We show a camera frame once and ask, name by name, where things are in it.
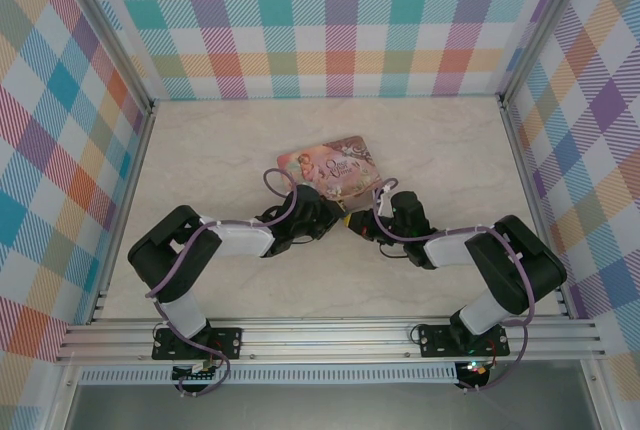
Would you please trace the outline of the aluminium right frame post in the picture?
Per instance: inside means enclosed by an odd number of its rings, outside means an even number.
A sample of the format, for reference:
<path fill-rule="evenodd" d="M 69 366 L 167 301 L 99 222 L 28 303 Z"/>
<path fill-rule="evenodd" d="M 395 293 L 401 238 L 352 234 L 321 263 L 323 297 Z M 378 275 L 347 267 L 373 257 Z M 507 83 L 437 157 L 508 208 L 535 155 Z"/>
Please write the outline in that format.
<path fill-rule="evenodd" d="M 496 84 L 496 98 L 502 107 L 508 105 L 524 83 L 568 3 L 569 0 L 525 0 Z"/>

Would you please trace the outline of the aluminium frame post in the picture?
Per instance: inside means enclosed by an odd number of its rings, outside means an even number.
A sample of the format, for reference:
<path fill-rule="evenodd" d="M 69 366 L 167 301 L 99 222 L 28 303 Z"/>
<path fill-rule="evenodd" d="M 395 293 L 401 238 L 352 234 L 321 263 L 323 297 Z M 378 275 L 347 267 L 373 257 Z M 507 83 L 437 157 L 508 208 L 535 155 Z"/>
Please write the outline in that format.
<path fill-rule="evenodd" d="M 525 0 L 496 84 L 496 98 L 502 107 L 508 105 L 524 83 L 568 3 L 569 0 Z"/>
<path fill-rule="evenodd" d="M 81 6 L 89 16 L 89 22 L 97 31 L 99 39 L 106 45 L 107 52 L 113 58 L 115 66 L 122 72 L 125 83 L 133 91 L 145 111 L 151 113 L 154 108 L 154 99 L 146 90 L 139 73 L 121 44 L 116 30 L 110 23 L 100 0 L 81 0 Z"/>

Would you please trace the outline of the aluminium right side rail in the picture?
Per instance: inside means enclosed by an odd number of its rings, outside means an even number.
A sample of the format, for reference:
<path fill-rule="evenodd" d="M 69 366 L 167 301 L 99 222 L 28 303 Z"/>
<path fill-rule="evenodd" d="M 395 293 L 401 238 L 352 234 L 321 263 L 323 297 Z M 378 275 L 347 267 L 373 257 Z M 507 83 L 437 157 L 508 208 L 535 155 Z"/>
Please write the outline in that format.
<path fill-rule="evenodd" d="M 502 123 L 509 141 L 515 165 L 521 181 L 521 185 L 527 201 L 529 213 L 531 214 L 533 225 L 538 237 L 550 249 L 555 251 L 554 244 L 550 240 L 549 232 L 546 228 L 542 214 L 542 207 L 533 177 L 529 174 L 525 159 L 524 150 L 518 139 L 516 127 L 513 123 L 508 106 L 503 102 L 500 95 L 496 96 L 496 101 Z"/>

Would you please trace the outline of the aluminium left frame post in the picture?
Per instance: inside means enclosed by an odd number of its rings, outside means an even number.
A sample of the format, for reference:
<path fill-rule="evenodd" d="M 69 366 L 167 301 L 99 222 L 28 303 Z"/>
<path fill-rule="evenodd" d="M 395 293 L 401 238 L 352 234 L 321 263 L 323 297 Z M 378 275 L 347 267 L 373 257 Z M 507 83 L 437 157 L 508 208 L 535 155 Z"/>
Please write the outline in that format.
<path fill-rule="evenodd" d="M 139 73 L 121 44 L 116 30 L 110 23 L 100 0 L 81 0 L 81 6 L 89 16 L 89 22 L 97 31 L 99 39 L 106 45 L 107 52 L 113 58 L 115 66 L 122 72 L 125 83 L 133 91 L 145 111 L 151 113 L 154 108 L 154 99 L 146 90 Z"/>

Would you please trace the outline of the grey metal shelf panel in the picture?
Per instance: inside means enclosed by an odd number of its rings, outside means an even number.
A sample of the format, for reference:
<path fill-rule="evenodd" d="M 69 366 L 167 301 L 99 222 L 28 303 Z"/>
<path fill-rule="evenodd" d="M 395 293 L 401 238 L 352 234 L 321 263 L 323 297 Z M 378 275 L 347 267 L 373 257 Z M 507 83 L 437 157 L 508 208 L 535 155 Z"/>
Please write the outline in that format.
<path fill-rule="evenodd" d="M 600 430 L 577 371 L 527 364 L 486 393 L 453 385 L 82 386 L 65 430 Z"/>

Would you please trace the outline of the aluminium left side rail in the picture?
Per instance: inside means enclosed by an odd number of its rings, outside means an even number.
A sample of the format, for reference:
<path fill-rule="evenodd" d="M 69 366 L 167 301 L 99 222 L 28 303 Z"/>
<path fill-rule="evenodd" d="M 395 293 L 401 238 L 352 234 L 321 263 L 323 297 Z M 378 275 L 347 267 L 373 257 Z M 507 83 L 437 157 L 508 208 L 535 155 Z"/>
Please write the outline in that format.
<path fill-rule="evenodd" d="M 85 312 L 83 325 L 90 325 L 93 322 L 99 310 L 98 301 L 108 292 L 134 200 L 136 187 L 138 185 L 140 173 L 150 143 L 158 106 L 159 101 L 155 99 L 152 100 L 145 109 L 139 144 L 134 154 L 134 159 L 126 180 L 123 199 L 116 215 L 113 233 L 109 239 L 109 245 L 107 247 L 104 262 L 97 274 L 96 285 L 92 290 L 89 306 Z"/>

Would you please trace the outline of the aluminium front frame rail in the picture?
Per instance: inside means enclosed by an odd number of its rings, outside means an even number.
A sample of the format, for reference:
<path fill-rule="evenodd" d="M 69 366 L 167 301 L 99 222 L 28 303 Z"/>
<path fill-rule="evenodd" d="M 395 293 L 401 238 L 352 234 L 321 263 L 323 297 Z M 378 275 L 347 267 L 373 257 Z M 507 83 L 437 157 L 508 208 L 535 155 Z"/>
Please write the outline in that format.
<path fill-rule="evenodd" d="M 212 321 L 241 329 L 239 362 L 246 364 L 414 363 L 420 359 L 418 317 L 245 318 Z M 67 329 L 56 363 L 108 365 L 152 363 L 154 319 L 97 319 Z M 590 320 L 543 316 L 526 330 L 509 328 L 509 354 L 527 361 L 598 360 L 604 343 Z"/>

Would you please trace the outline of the pink fairy tin box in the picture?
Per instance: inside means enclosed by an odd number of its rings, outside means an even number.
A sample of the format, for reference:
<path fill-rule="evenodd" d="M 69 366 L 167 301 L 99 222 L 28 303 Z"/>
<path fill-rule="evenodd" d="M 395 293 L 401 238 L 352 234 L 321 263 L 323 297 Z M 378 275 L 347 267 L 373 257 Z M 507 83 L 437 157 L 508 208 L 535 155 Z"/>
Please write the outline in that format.
<path fill-rule="evenodd" d="M 382 182 L 364 139 L 358 135 L 282 154 L 276 162 L 296 183 L 349 205 Z"/>

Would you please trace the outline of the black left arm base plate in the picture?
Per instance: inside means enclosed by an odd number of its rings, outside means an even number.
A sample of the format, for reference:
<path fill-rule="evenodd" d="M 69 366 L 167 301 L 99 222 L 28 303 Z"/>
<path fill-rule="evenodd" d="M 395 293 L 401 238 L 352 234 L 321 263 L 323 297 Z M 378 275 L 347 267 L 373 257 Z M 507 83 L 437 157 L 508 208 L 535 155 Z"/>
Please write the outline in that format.
<path fill-rule="evenodd" d="M 242 329 L 241 328 L 204 328 L 196 334 L 192 341 L 223 353 L 229 360 L 239 358 Z M 185 343 L 169 328 L 155 331 L 151 358 L 153 360 L 205 360 L 211 354 L 200 348 Z"/>

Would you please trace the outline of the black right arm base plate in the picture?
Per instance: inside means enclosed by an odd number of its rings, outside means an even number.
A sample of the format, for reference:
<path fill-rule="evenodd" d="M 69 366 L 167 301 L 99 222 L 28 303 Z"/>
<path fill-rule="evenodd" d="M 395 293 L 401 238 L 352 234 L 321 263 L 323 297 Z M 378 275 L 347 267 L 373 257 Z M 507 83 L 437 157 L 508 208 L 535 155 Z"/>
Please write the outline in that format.
<path fill-rule="evenodd" d="M 465 327 L 420 325 L 418 343 L 423 358 L 504 357 L 510 354 L 506 330 L 500 325 L 481 335 L 474 335 Z"/>

